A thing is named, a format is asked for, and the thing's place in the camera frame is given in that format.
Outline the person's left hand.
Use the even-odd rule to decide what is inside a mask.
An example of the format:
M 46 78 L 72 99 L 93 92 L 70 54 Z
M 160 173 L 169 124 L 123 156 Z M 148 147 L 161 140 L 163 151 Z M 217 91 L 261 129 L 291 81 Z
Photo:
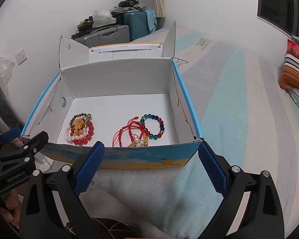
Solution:
M 7 223 L 19 229 L 21 202 L 16 188 L 10 191 L 9 196 L 5 200 L 5 207 L 0 207 L 0 213 Z

